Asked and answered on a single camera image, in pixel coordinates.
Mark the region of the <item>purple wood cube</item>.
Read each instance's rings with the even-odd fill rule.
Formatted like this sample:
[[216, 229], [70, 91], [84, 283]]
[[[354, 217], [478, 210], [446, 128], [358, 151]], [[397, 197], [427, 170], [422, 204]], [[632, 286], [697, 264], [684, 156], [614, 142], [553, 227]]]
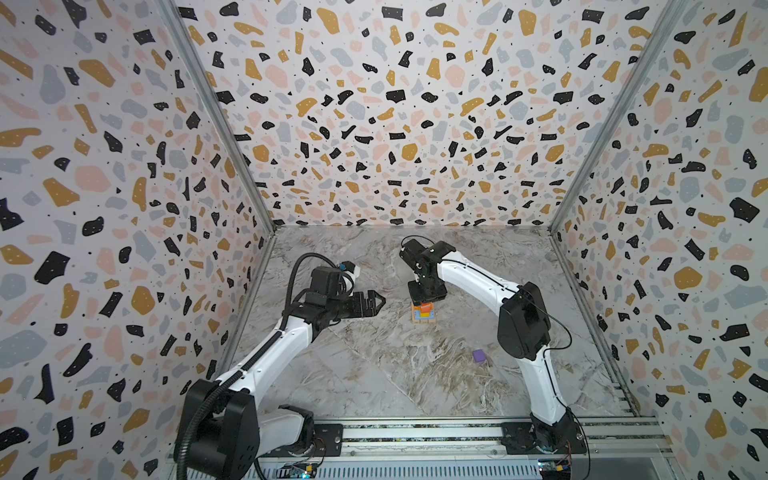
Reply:
[[486, 354], [483, 350], [478, 349], [472, 352], [473, 359], [476, 363], [482, 363], [486, 361]]

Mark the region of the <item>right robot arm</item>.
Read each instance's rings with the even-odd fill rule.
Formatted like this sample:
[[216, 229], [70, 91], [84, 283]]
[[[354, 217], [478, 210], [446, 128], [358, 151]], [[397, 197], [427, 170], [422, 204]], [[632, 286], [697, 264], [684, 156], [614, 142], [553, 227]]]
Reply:
[[524, 440], [546, 453], [566, 447], [578, 424], [554, 373], [552, 317], [539, 287], [495, 275], [444, 241], [427, 246], [409, 236], [399, 256], [414, 273], [408, 290], [415, 306], [445, 299], [451, 284], [497, 315], [497, 341], [517, 361], [530, 399], [531, 428]]

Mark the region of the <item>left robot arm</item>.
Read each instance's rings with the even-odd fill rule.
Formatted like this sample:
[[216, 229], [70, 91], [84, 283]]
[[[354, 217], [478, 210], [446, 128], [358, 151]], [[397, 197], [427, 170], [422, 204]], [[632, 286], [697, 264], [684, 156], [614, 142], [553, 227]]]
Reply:
[[173, 452], [177, 478], [195, 470], [215, 479], [242, 479], [273, 451], [298, 458], [317, 451], [311, 411], [281, 405], [261, 415], [259, 405], [289, 363], [323, 330], [342, 320], [379, 314], [386, 299], [374, 290], [357, 290], [359, 272], [349, 261], [314, 268], [308, 287], [287, 292], [288, 303], [265, 340], [217, 379], [193, 384], [184, 399]]

